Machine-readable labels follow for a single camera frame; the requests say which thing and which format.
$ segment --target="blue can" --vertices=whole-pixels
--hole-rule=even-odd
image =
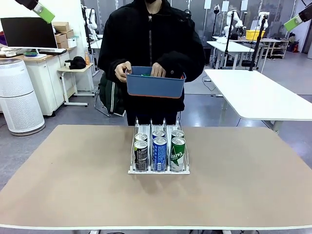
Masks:
[[[165,137],[166,133],[163,130],[156,130],[156,131],[153,131],[152,136],[153,136],[153,139],[155,139],[156,137]]]
[[[156,137],[153,140],[153,171],[163,172],[167,167],[167,139]]]

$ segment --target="jeans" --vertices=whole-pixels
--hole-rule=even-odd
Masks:
[[[150,120],[152,119],[153,124],[163,124],[164,118],[166,119],[166,123],[168,125],[176,124],[176,115],[177,112],[172,113],[138,113],[133,111],[126,111],[127,113],[127,121],[129,126],[134,126],[136,123],[136,117],[138,119],[139,124],[150,124]]]

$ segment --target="can dispenser rack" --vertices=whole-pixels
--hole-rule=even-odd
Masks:
[[[166,133],[166,138],[167,138],[167,170],[162,171],[162,172],[152,170],[152,153],[153,153],[152,133],[153,133],[153,131],[156,131],[156,130],[164,130]],[[171,133],[174,130],[182,130],[180,119],[176,120],[175,125],[167,125],[165,119],[164,119],[164,122],[162,125],[153,125],[152,120],[151,120],[149,125],[140,125],[138,123],[138,120],[136,120],[134,132],[133,132],[133,138],[132,138],[130,170],[128,171],[128,174],[170,174],[170,175],[188,175],[188,174],[190,174],[189,153],[187,150],[187,142],[185,144],[185,151],[184,151],[183,171],[173,172],[170,170]],[[147,135],[148,170],[146,170],[144,172],[136,171],[136,168],[135,168],[134,142],[135,142],[135,135],[137,133],[145,133]]]

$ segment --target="white desk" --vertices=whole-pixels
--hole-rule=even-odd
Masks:
[[[226,44],[222,44],[222,43],[219,43],[216,41],[208,41],[207,43],[215,48],[214,57],[217,56],[215,68],[219,69],[220,61],[221,61],[221,68],[226,66],[226,59],[224,58],[224,52],[226,49]],[[253,53],[253,52],[254,52],[254,49],[252,49],[252,48],[249,48],[247,46],[243,46],[243,45],[237,44],[235,42],[229,41],[228,53],[230,55],[234,56],[233,70],[236,69],[236,63],[237,63],[237,59],[238,59],[239,54]],[[239,63],[240,66],[242,63],[242,57],[243,56],[241,56],[241,58],[240,58],[240,63]]]
[[[240,38],[238,37],[237,40],[231,40],[230,41],[232,42],[255,42],[257,40],[247,40],[246,37],[243,37],[243,38]],[[263,43],[265,46],[260,46],[258,51],[257,51],[257,54],[259,53],[259,50],[261,49],[261,52],[260,52],[260,58],[262,58],[264,56],[264,61],[262,63],[262,67],[261,67],[261,73],[263,72],[263,68],[264,68],[264,65],[265,65],[265,61],[267,60],[267,57],[268,57],[268,52],[269,52],[269,48],[271,46],[272,43],[275,43],[275,42],[281,42],[281,40],[276,40],[276,39],[271,39],[271,38],[262,38],[260,40],[261,43]]]
[[[67,91],[66,91],[65,77],[64,76],[65,76],[65,73],[67,73],[67,72],[68,73],[85,72],[92,65],[93,65],[93,63],[90,63],[89,65],[86,65],[86,67],[83,68],[83,69],[72,69],[72,70],[70,70],[67,67],[61,67],[61,68],[58,69],[58,72],[62,72],[62,75],[61,75],[60,79],[62,80],[63,90],[64,90],[64,99],[65,99],[64,105],[86,106],[86,107],[88,106],[87,102],[70,102],[68,100],[68,95],[67,95]],[[73,83],[73,87],[74,87],[74,90],[75,90],[74,96],[92,96],[92,97],[95,96],[95,94],[93,94],[93,93],[78,93],[77,85],[76,85],[76,79],[75,78],[72,78],[72,83]]]
[[[261,120],[278,133],[283,121],[312,121],[312,103],[257,71],[205,70],[243,119]]]
[[[221,37],[214,36],[213,38],[218,40]],[[252,41],[257,41],[257,40],[247,40],[245,37],[243,37],[243,38],[238,37],[237,40],[231,40],[230,39],[230,41],[233,41],[233,42],[252,42]],[[276,40],[276,39],[272,39],[272,38],[262,38],[260,40],[260,42],[281,42],[281,40]]]
[[[95,40],[92,42],[91,44],[91,49],[101,49],[101,45],[102,45],[102,40]]]

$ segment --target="small white side table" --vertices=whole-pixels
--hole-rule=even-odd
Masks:
[[[69,73],[75,73],[75,72],[85,72],[87,71],[91,66],[93,66],[93,63],[90,63],[89,65],[87,65],[85,68],[83,69],[72,69],[70,70],[67,67],[61,67],[60,69],[58,69],[58,72],[62,72],[62,75],[60,77],[60,79],[62,80],[62,84],[63,84],[63,90],[64,90],[64,99],[65,99],[65,103],[64,105],[71,105],[71,106],[88,106],[87,102],[70,102],[68,100],[68,95],[67,95],[67,91],[66,91],[66,87],[65,87],[65,73],[69,72]],[[73,87],[75,89],[75,93],[74,96],[92,96],[94,97],[95,94],[93,93],[78,93],[77,90],[77,85],[76,85],[76,78],[72,79],[72,83],[73,83]]]

